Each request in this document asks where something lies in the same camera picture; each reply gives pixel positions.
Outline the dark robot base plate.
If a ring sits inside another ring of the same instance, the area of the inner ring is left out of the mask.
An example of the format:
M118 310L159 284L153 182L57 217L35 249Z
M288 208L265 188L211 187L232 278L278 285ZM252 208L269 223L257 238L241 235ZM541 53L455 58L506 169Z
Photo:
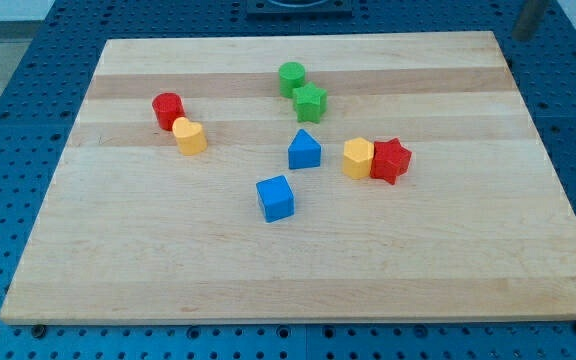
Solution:
M248 16L292 16L352 13L353 0L245 0Z

